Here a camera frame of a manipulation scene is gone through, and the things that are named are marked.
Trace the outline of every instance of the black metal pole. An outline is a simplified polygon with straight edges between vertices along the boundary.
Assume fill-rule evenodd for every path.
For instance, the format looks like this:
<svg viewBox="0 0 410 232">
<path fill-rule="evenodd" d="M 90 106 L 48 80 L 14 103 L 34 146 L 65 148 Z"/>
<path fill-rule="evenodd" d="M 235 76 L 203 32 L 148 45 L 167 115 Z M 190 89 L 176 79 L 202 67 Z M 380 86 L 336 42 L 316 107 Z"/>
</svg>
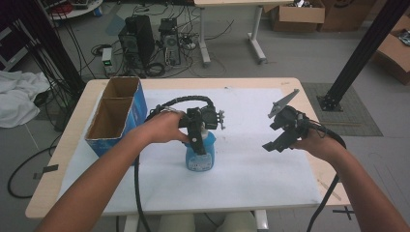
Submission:
<svg viewBox="0 0 410 232">
<path fill-rule="evenodd" d="M 388 0 L 386 2 L 326 96 L 318 96 L 322 110 L 336 109 L 347 89 L 409 6 L 409 0 Z"/>
</svg>

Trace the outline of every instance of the desk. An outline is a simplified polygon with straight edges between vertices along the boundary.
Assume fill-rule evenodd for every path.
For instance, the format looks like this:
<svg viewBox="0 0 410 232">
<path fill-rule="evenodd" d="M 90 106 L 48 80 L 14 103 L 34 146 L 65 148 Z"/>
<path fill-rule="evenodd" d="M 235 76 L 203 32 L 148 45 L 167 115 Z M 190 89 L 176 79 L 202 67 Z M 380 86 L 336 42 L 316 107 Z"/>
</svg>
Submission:
<svg viewBox="0 0 410 232">
<path fill-rule="evenodd" d="M 57 171 L 44 173 L 39 185 L 27 207 L 26 216 L 29 218 L 43 218 L 57 200 L 62 180 L 67 166 L 81 139 L 84 127 L 89 120 L 100 92 L 108 80 L 92 80 L 88 82 L 73 116 L 64 131 L 61 140 L 48 165 L 58 164 Z M 308 102 L 301 83 L 296 78 L 196 78 L 196 79 L 142 79 L 142 86 L 147 90 L 155 89 L 203 89 L 222 88 L 225 86 L 237 88 L 275 88 L 284 95 L 291 93 L 295 88 L 301 92 L 290 103 L 295 108 L 305 112 L 312 120 L 317 120 L 312 107 Z M 334 169 L 325 161 L 307 155 L 308 162 L 313 170 L 314 178 L 321 195 L 327 190 L 327 185 L 335 176 Z M 347 195 L 342 185 L 337 185 L 328 205 L 349 205 Z"/>
<path fill-rule="evenodd" d="M 245 6 L 245 5 L 253 5 L 257 6 L 255 12 L 255 21 L 253 24 L 253 29 L 251 33 L 248 33 L 250 44 L 252 45 L 253 49 L 258 56 L 258 63 L 262 64 L 266 61 L 266 56 L 260 48 L 259 42 L 256 40 L 257 31 L 259 28 L 259 21 L 262 15 L 263 5 L 269 4 L 285 4 L 291 3 L 292 1 L 285 1 L 285 0 L 194 0 L 195 6 L 200 8 L 200 33 L 199 33 L 199 48 L 202 54 L 202 61 L 204 66 L 208 66 L 211 64 L 211 59 L 209 57 L 208 48 L 205 44 L 205 8 L 206 7 L 217 7 L 217 6 Z"/>
</svg>

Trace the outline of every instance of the gray floor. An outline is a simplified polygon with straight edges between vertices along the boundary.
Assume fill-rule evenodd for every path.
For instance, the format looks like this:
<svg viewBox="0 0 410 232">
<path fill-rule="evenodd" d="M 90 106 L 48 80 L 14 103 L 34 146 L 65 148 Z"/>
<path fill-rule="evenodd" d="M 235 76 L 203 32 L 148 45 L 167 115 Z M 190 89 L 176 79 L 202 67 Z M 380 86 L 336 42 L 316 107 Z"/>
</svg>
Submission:
<svg viewBox="0 0 410 232">
<path fill-rule="evenodd" d="M 70 20 L 75 35 L 87 60 L 92 59 L 89 52 L 96 44 L 112 44 L 116 36 L 107 36 L 105 29 L 121 6 L 106 4 L 104 15 L 93 17 L 83 15 Z M 225 8 L 223 11 L 207 9 L 206 35 L 222 32 L 228 23 L 235 19 L 231 29 L 223 36 L 207 42 L 213 64 L 203 69 L 197 50 L 192 59 L 195 63 L 190 71 L 174 77 L 220 76 L 220 77 L 297 77 L 302 82 L 333 83 L 350 57 L 368 23 L 358 32 L 349 33 L 279 33 L 273 32 L 269 20 L 262 20 L 258 40 L 268 57 L 267 64 L 257 65 L 246 33 L 250 32 L 251 16 L 243 11 Z M 64 27 L 60 28 L 62 38 Z M 78 58 L 73 43 L 64 41 L 66 49 L 77 64 Z M 90 65 L 98 78 L 103 78 L 103 66 L 97 59 Z M 39 68 L 29 56 L 21 60 L 15 71 L 37 73 Z M 409 150 L 410 127 L 410 88 L 403 86 L 380 67 L 369 62 L 353 84 L 375 123 L 382 131 L 382 137 L 344 136 L 348 149 L 357 155 L 359 161 L 387 194 L 404 218 L 410 223 L 410 176 Z M 29 199 L 16 199 L 7 193 L 7 182 L 13 171 L 26 159 L 47 148 L 59 135 L 48 121 L 33 120 L 26 125 L 12 129 L 0 129 L 0 231 L 32 231 L 38 220 L 26 218 L 24 212 Z M 47 153 L 33 159 L 16 175 L 13 189 L 18 194 L 30 194 L 38 180 L 33 173 L 40 172 L 47 164 Z M 354 217 L 336 214 L 333 210 L 342 207 L 328 207 L 314 225 L 315 231 L 359 231 Z M 304 231 L 314 209 L 289 209 L 268 212 L 270 231 Z M 210 214 L 221 223 L 223 214 Z M 156 228 L 159 217 L 149 217 L 150 224 Z M 214 231 L 215 226 L 203 215 L 196 216 L 197 231 Z M 102 217 L 95 231 L 115 231 L 115 217 Z"/>
</svg>

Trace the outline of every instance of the blue spray bottle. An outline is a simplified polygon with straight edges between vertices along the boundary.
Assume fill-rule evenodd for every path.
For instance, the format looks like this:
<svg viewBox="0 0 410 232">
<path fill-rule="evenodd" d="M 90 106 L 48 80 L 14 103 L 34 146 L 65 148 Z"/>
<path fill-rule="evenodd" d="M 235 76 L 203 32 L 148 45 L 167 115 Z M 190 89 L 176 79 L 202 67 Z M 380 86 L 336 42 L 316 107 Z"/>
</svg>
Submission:
<svg viewBox="0 0 410 232">
<path fill-rule="evenodd" d="M 201 128 L 201 136 L 205 155 L 198 155 L 189 143 L 185 143 L 187 147 L 186 164 L 187 169 L 191 171 L 208 171 L 214 166 L 215 148 L 214 143 L 217 140 L 215 136 L 208 130 Z"/>
</svg>

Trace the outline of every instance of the floor mat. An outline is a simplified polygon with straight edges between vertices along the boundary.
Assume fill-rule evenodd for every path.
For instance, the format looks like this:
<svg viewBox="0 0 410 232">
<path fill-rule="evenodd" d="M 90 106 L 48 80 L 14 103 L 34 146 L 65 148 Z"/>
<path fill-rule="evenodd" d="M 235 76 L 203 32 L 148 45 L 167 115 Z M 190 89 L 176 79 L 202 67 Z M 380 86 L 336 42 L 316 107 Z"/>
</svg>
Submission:
<svg viewBox="0 0 410 232">
<path fill-rule="evenodd" d="M 353 87 L 340 101 L 342 112 L 322 111 L 316 96 L 325 96 L 333 84 L 302 83 L 319 122 L 328 129 L 347 136 L 383 136 Z"/>
</svg>

